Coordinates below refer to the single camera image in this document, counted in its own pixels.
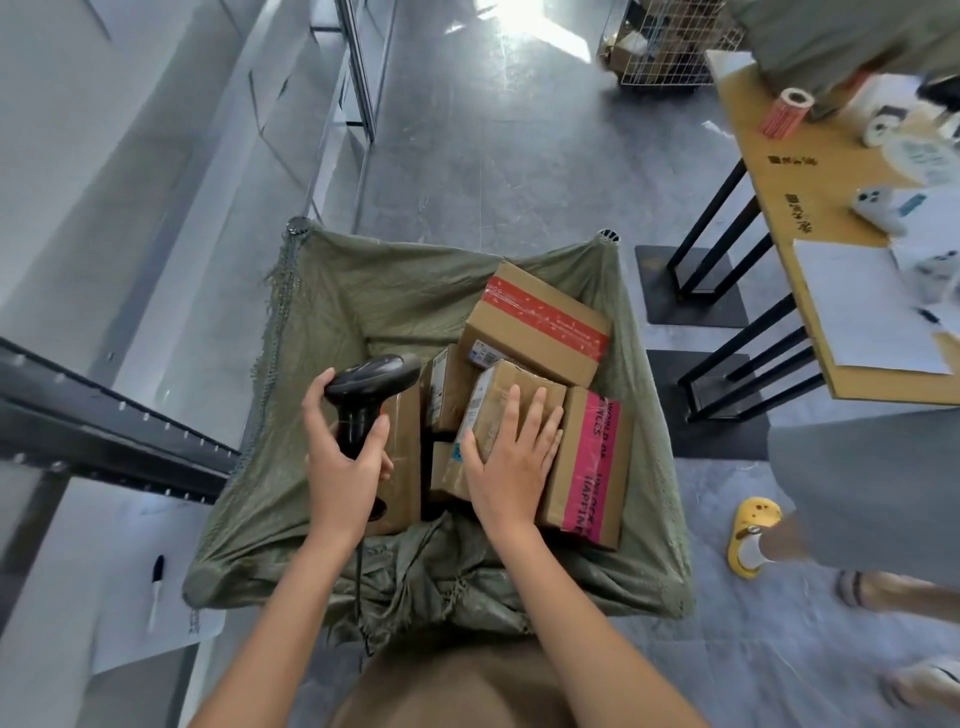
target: yellow slipper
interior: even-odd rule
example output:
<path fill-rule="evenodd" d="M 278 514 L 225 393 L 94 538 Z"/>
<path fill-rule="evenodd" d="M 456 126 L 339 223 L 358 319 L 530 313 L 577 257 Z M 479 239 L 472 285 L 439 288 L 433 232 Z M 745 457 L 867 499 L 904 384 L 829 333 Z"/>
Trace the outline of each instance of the yellow slipper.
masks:
<path fill-rule="evenodd" d="M 756 532 L 750 526 L 769 528 L 777 525 L 782 518 L 783 513 L 780 512 L 780 507 L 769 498 L 749 497 L 740 503 L 733 517 L 733 533 L 727 545 L 727 563 L 730 564 L 733 573 L 745 579 L 753 579 L 760 573 L 760 569 L 745 569 L 740 564 L 740 542 L 752 532 Z"/>

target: green sack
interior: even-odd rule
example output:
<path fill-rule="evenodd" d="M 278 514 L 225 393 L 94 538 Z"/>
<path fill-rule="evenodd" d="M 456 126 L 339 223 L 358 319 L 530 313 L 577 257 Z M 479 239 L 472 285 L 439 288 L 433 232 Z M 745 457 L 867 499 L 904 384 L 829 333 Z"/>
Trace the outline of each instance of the green sack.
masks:
<path fill-rule="evenodd" d="M 223 609 L 262 603 L 300 546 L 309 518 L 300 402 L 313 377 L 386 352 L 433 356 L 459 338 L 500 260 L 337 234 L 304 218 L 290 221 L 272 275 L 252 437 L 187 573 L 188 604 Z M 619 550 L 563 548 L 557 557 L 607 615 L 682 617 L 693 607 L 684 515 L 617 246 L 598 235 L 512 262 L 612 318 L 610 348 L 592 389 L 622 401 L 636 419 Z M 468 517 L 445 513 L 365 544 L 361 627 L 372 647 L 443 620 L 502 633 L 529 630 L 513 583 Z M 357 638 L 352 577 L 348 565 L 327 609 L 335 641 Z"/>

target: metal cart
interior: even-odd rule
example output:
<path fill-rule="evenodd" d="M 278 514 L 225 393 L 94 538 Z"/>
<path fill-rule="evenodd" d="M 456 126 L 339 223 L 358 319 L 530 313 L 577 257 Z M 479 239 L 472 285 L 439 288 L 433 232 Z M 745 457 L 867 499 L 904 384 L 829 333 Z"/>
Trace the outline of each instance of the metal cart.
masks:
<path fill-rule="evenodd" d="M 625 86 L 710 85 L 704 52 L 734 51 L 743 40 L 724 0 L 630 0 L 612 20 L 598 60 Z"/>

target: marker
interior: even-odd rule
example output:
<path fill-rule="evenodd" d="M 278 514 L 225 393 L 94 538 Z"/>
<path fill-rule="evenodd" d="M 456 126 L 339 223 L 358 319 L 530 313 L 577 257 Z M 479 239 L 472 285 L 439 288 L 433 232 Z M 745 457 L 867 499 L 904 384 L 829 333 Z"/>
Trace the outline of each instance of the marker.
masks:
<path fill-rule="evenodd" d="M 955 342 L 957 342 L 958 344 L 960 344 L 960 336 L 958 336 L 958 335 L 955 334 L 953 331 L 951 331 L 950 329 L 948 329 L 947 327 L 945 327 L 944 324 L 943 324 L 943 322 L 940 320 L 940 317 L 937 316 L 935 313 L 932 313 L 932 312 L 926 310 L 925 308 L 918 308 L 918 309 L 917 309 L 917 313 L 919 313 L 921 316 L 923 316 L 925 319 L 927 319 L 931 324 L 942 328 L 942 329 L 944 330 L 944 333 L 945 333 L 945 334 L 948 334 L 949 337 L 950 337 L 951 339 L 953 339 L 953 341 L 955 341 Z"/>
<path fill-rule="evenodd" d="M 160 585 L 163 583 L 163 564 L 165 559 L 163 555 L 159 555 L 154 561 L 154 602 L 150 605 L 150 618 L 147 620 L 147 634 L 149 635 L 154 631 L 154 625 L 156 624 L 156 607 L 160 603 Z"/>

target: cardboard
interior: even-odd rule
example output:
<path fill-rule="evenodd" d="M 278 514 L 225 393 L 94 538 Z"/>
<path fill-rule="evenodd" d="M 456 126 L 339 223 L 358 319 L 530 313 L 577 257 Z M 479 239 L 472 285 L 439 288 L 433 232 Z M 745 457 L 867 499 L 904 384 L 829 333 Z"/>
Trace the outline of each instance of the cardboard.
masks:
<path fill-rule="evenodd" d="M 434 432 L 456 432 L 480 370 L 459 355 L 456 344 L 441 350 L 431 362 L 425 425 Z"/>
<path fill-rule="evenodd" d="M 384 449 L 394 461 L 394 474 L 377 486 L 387 512 L 367 525 L 365 536 L 400 533 L 420 520 L 420 384 L 390 397 L 381 409 L 390 417 Z"/>
<path fill-rule="evenodd" d="M 619 402 L 571 387 L 561 427 L 564 438 L 547 477 L 537 523 L 616 548 L 633 421 Z"/>
<path fill-rule="evenodd" d="M 433 444 L 432 468 L 430 471 L 430 493 L 431 495 L 447 495 L 442 488 L 446 466 L 450 462 L 450 456 L 453 454 L 453 443 L 435 442 Z"/>
<path fill-rule="evenodd" d="M 460 337 L 460 355 L 486 369 L 512 359 L 563 384 L 588 387 L 610 342 L 610 319 L 515 265 L 500 263 Z"/>
<path fill-rule="evenodd" d="M 493 442 L 500 431 L 500 421 L 503 419 L 503 408 L 506 406 L 510 388 L 518 384 L 520 387 L 520 421 L 527 416 L 527 409 L 533 401 L 534 395 L 541 387 L 546 388 L 546 402 L 543 411 L 552 412 L 554 407 L 564 403 L 566 387 L 557 382 L 537 376 L 525 369 L 520 369 L 509 361 L 498 361 L 477 379 L 473 387 L 473 394 L 464 421 L 457 432 L 457 439 L 450 454 L 450 460 L 440 485 L 443 490 L 452 496 L 470 500 L 467 489 L 467 475 L 464 473 L 463 456 L 460 453 L 460 443 L 464 433 L 473 429 L 477 439 L 480 457 L 486 462 L 490 456 Z"/>
<path fill-rule="evenodd" d="M 430 379 L 433 377 L 433 359 L 423 362 L 420 370 L 420 426 L 426 427 L 427 409 L 430 406 Z"/>

